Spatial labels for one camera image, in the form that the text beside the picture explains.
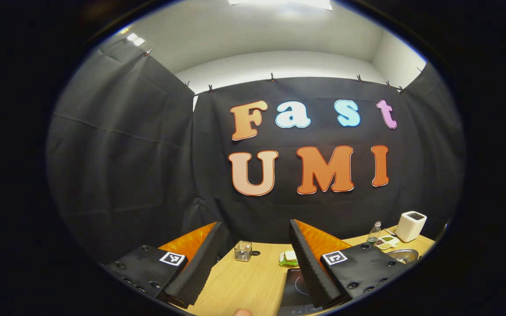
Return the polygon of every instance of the green liquid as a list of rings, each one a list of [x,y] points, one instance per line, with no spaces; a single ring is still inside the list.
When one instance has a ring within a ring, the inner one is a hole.
[[[371,246],[374,246],[376,241],[378,241],[377,237],[368,237],[368,239],[366,240],[366,242],[368,242],[368,244],[370,244]]]

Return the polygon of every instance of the light blue letter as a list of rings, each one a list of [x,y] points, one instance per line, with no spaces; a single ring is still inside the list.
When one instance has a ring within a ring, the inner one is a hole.
[[[360,124],[360,115],[357,112],[358,106],[355,102],[351,100],[337,100],[335,102],[335,111],[340,114],[337,116],[337,120],[343,127]]]
[[[311,123],[311,120],[307,118],[306,106],[300,102],[285,102],[277,106],[277,111],[282,112],[277,115],[276,122],[278,127],[291,128],[292,126],[297,126],[305,128]]]

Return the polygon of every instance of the ceiling light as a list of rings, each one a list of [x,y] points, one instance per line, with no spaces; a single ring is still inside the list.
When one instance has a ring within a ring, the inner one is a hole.
[[[329,0],[228,0],[229,4],[262,4],[267,2],[290,2],[292,4],[305,4],[307,6],[318,7],[333,11]]]
[[[133,42],[136,46],[140,46],[140,45],[144,44],[146,41],[141,38],[136,38],[135,40],[133,40]]]

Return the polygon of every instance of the white wall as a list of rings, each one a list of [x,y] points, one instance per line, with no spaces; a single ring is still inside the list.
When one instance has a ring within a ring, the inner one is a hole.
[[[427,62],[397,36],[387,30],[383,32],[372,64],[392,86],[405,88],[419,75],[417,68],[423,70]]]
[[[242,54],[204,63],[175,74],[188,82],[195,93],[232,84],[277,78],[334,77],[385,83],[385,79],[370,62],[319,52],[279,50]]]

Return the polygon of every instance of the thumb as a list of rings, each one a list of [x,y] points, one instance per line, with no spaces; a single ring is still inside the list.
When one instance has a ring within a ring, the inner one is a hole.
[[[247,310],[247,309],[240,308],[235,311],[233,316],[253,316],[253,314],[251,312],[249,312],[249,310]]]

